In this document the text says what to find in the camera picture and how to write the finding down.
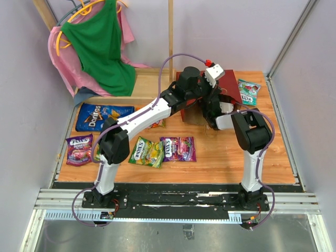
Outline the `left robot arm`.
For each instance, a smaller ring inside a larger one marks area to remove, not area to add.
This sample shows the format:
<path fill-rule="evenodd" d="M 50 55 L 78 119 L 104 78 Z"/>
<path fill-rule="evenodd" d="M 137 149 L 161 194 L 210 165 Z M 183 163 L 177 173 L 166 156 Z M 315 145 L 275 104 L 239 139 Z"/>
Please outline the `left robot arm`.
<path fill-rule="evenodd" d="M 224 75 L 219 65 L 204 73 L 186 67 L 158 98 L 142 109 L 119 120 L 107 119 L 97 139 L 99 173 L 91 189 L 94 203 L 105 208 L 112 203 L 114 180 L 118 167 L 130 154 L 130 140 L 153 123 L 166 119 L 188 106 L 188 102 L 208 100 L 219 93 L 218 81 Z"/>

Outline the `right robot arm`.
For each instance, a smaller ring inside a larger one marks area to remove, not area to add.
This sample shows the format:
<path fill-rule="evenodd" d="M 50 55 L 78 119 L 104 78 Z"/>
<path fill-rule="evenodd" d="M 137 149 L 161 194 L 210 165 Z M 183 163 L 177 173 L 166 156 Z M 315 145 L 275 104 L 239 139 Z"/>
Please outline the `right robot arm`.
<path fill-rule="evenodd" d="M 270 209 L 264 186 L 261 182 L 263 162 L 271 142 L 274 140 L 274 125 L 258 108 L 243 105 L 239 111 L 235 100 L 229 96 L 221 102 L 219 96 L 201 99 L 202 114 L 214 130 L 234 129 L 238 145 L 244 151 L 244 172 L 238 205 L 244 210 Z"/>

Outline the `yellow green candy bag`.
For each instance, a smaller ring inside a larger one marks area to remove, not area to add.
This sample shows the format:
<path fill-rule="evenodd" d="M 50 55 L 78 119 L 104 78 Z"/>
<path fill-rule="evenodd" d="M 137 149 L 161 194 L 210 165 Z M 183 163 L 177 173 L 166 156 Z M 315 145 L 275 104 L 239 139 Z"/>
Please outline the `yellow green candy bag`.
<path fill-rule="evenodd" d="M 162 167 L 163 159 L 163 142 L 152 142 L 140 136 L 137 139 L 128 163 L 160 169 Z"/>
<path fill-rule="evenodd" d="M 94 160 L 95 161 L 100 161 L 100 150 L 99 150 L 99 145 L 97 145 L 96 147 L 96 154 L 95 154 L 95 157 L 94 157 Z"/>

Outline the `red brown paper bag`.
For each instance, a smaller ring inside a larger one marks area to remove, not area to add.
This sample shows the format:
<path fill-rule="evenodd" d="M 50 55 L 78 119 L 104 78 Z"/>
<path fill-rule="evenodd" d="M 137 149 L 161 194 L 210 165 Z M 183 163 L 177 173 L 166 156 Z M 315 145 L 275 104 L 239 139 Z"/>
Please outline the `red brown paper bag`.
<path fill-rule="evenodd" d="M 240 108 L 236 103 L 242 103 L 238 82 L 235 73 L 231 69 L 225 70 L 225 75 L 218 81 L 218 89 L 210 101 L 201 99 L 197 103 L 193 100 L 188 101 L 189 108 L 181 110 L 182 121 L 192 125 L 205 125 L 218 130 L 216 118 L 224 115 L 221 113 L 220 102 L 229 102 L 234 105 L 235 110 Z"/>

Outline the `purple Tops candy bag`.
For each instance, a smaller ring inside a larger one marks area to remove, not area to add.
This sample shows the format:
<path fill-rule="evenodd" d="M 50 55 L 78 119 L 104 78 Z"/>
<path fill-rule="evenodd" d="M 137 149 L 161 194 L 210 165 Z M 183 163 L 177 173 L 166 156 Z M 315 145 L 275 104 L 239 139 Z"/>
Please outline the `purple Tops candy bag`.
<path fill-rule="evenodd" d="M 67 142 L 66 164 L 82 166 L 91 162 L 93 134 L 70 137 Z"/>

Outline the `orange Tops candy bag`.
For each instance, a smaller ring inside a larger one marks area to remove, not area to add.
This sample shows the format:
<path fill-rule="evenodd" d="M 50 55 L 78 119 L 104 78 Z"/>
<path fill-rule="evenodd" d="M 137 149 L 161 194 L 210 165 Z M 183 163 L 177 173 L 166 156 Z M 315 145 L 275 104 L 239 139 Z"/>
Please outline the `orange Tops candy bag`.
<path fill-rule="evenodd" d="M 165 119 L 160 119 L 158 121 L 153 121 L 153 113 L 148 111 L 138 117 L 136 119 L 136 122 L 139 122 L 141 127 L 144 128 L 146 125 L 147 129 L 153 129 L 153 128 L 166 128 L 166 120 Z"/>

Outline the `teal Foxs candy bag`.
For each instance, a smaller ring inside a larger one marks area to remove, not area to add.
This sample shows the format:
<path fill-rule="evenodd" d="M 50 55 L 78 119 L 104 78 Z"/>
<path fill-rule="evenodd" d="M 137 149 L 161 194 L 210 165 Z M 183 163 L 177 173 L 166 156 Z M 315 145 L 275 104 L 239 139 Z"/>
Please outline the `teal Foxs candy bag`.
<path fill-rule="evenodd" d="M 261 89 L 261 85 L 248 82 L 242 79 L 238 80 L 238 89 L 240 93 L 240 97 L 242 103 L 248 106 L 256 106 L 257 105 L 257 95 L 259 90 Z"/>

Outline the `blue Doritos chip bag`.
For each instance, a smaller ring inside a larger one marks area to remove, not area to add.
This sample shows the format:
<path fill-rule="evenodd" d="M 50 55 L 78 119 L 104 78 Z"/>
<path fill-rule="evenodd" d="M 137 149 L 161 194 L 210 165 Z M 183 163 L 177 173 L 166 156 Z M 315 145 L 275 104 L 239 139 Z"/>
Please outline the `blue Doritos chip bag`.
<path fill-rule="evenodd" d="M 117 120 L 135 112 L 134 106 L 95 105 L 83 103 L 80 107 L 75 130 L 78 132 L 101 131 L 108 118 Z"/>

